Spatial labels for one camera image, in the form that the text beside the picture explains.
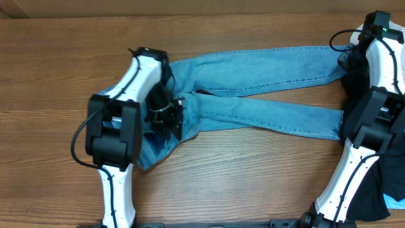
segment blue jeans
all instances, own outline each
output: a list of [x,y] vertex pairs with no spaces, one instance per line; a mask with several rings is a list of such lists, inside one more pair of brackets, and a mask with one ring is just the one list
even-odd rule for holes
[[[328,46],[287,47],[205,54],[172,63],[175,94],[186,100],[182,140],[174,136],[163,139],[148,123],[143,123],[138,164],[144,170],[149,169],[199,131],[261,127],[297,136],[339,140],[340,110],[242,98],[339,79],[346,73],[337,65],[339,54]],[[386,196],[386,202],[387,206],[405,208],[405,201],[398,205]]]

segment wooden table top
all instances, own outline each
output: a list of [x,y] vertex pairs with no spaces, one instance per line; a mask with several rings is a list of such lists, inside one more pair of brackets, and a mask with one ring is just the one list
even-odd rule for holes
[[[138,16],[0,20],[0,227],[74,227],[104,215],[95,170],[75,163],[70,141],[87,101],[119,81],[127,48],[180,60],[203,53],[327,45],[366,13]],[[392,20],[405,24],[405,13]],[[346,44],[349,35],[336,39]],[[340,82],[254,96],[339,109]],[[80,158],[84,134],[76,145]],[[342,154],[336,141],[262,129],[202,132],[150,172],[136,168],[139,222],[296,218],[327,186]],[[405,211],[359,227],[401,227]]]

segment denim fabric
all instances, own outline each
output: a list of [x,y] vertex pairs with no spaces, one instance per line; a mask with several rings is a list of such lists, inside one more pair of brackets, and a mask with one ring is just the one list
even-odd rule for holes
[[[164,139],[148,123],[142,123],[138,164],[144,170],[151,168],[200,130],[261,127],[297,136],[339,140],[340,110],[241,98],[318,86],[339,79],[345,74],[337,65],[339,54],[328,46],[305,46],[228,51],[172,63],[175,94],[186,100],[182,140],[179,142],[174,136]],[[120,128],[118,120],[105,124]]]

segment cable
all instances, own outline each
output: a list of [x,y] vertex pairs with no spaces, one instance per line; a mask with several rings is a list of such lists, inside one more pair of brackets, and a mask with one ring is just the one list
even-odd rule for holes
[[136,70],[136,72],[134,73],[134,75],[132,76],[132,78],[128,81],[128,83],[124,86],[124,88],[122,88],[122,90],[121,90],[117,95],[115,95],[114,97],[110,98],[109,101],[108,101],[107,103],[105,103],[102,108],[96,110],[96,111],[95,111],[94,113],[92,113],[89,117],[87,117],[87,119],[84,120],[84,121],[82,122],[82,124],[80,124],[80,126],[79,126],[78,129],[76,130],[75,134],[73,135],[73,137],[72,137],[72,143],[70,144],[70,152],[72,153],[73,159],[74,159],[77,163],[79,163],[79,164],[81,164],[81,165],[83,165],[83,166],[85,166],[85,167],[96,168],[96,169],[98,169],[98,170],[103,171],[103,172],[107,175],[108,180],[109,180],[109,190],[110,190],[110,193],[111,193],[111,215],[112,215],[112,217],[113,217],[113,222],[114,222],[114,227],[115,227],[115,228],[118,228],[118,226],[117,226],[117,223],[116,223],[115,209],[114,209],[113,177],[111,176],[110,172],[109,172],[108,170],[106,170],[105,168],[99,167],[99,166],[97,166],[97,165],[92,165],[92,164],[89,164],[89,163],[86,163],[86,162],[84,162],[84,161],[79,160],[79,159],[77,158],[77,156],[76,156],[75,144],[76,144],[76,140],[77,140],[78,135],[79,135],[80,132],[83,130],[83,128],[87,125],[87,122],[89,122],[89,120],[91,120],[91,118],[93,118],[94,116],[96,116],[100,111],[103,111],[103,110],[105,109],[105,107],[107,107],[107,105],[110,104],[110,102],[112,102],[112,101],[115,100],[116,98],[119,98],[119,97],[125,92],[125,90],[128,89],[129,85],[134,81],[134,79],[136,78],[136,76],[137,76],[137,74],[139,73],[139,70],[140,70],[140,63],[139,63],[138,56],[134,56],[134,58],[137,60],[138,66],[137,66],[137,70]]
[[402,98],[405,100],[405,97],[403,97],[403,93],[401,92],[401,90],[400,90],[399,87],[398,87],[397,58],[395,57],[394,51],[391,49],[391,47],[390,47],[382,38],[378,37],[377,35],[374,35],[374,34],[371,34],[371,33],[365,32],[365,31],[362,31],[362,30],[358,30],[358,29],[347,29],[347,30],[342,30],[342,31],[340,31],[340,32],[337,32],[336,34],[334,34],[334,35],[330,38],[330,40],[329,40],[329,46],[330,46],[330,48],[332,48],[334,51],[337,51],[337,52],[346,52],[346,51],[355,50],[355,49],[356,49],[356,46],[355,46],[355,47],[352,47],[352,48],[349,48],[349,49],[337,49],[337,48],[335,48],[335,47],[332,45],[332,41],[333,41],[333,39],[334,39],[335,37],[337,37],[337,36],[340,35],[340,34],[348,33],[348,32],[359,32],[359,33],[361,33],[361,34],[369,35],[369,36],[371,36],[371,37],[377,39],[378,41],[380,41],[380,42],[388,49],[388,51],[389,51],[389,53],[390,53],[390,55],[391,55],[393,64],[394,64],[394,87],[395,87],[395,89],[397,90],[398,94],[401,95]]
[[345,198],[345,196],[346,196],[347,190],[349,189],[350,183],[352,182],[352,180],[353,180],[353,178],[354,178],[354,175],[356,175],[356,172],[360,169],[361,165],[366,162],[367,159],[372,158],[372,157],[375,157],[375,156],[379,156],[379,157],[381,157],[381,156],[391,156],[391,157],[397,157],[397,158],[405,157],[405,155],[374,154],[374,155],[368,155],[368,156],[366,156],[365,158],[363,158],[363,159],[359,162],[359,164],[357,165],[357,167],[354,169],[352,175],[350,176],[350,178],[349,178],[349,180],[347,181],[347,184],[346,184],[346,186],[345,186],[345,188],[344,188],[344,190],[343,190],[342,196],[340,197],[339,205],[338,205],[337,210],[336,210],[336,213],[335,213],[335,217],[333,218],[333,226],[332,226],[333,228],[336,228],[337,217],[339,216],[339,212],[340,212],[340,209],[342,208],[344,198]]

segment light blue object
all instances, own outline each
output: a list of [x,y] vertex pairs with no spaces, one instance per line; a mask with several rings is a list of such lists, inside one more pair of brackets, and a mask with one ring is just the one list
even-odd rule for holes
[[[339,54],[328,46],[305,46],[227,51],[172,63],[176,97],[186,100],[181,142],[194,137],[199,131],[242,127],[261,127],[296,136],[339,140],[340,110],[242,98],[318,86],[339,79],[346,73],[337,65]],[[167,86],[173,86],[173,81],[169,81]],[[115,121],[106,124],[116,128],[121,125]],[[138,164],[144,170],[151,168],[181,142],[174,136],[162,138],[143,122]],[[388,208],[405,209],[405,200],[396,202],[387,195],[384,197]]]

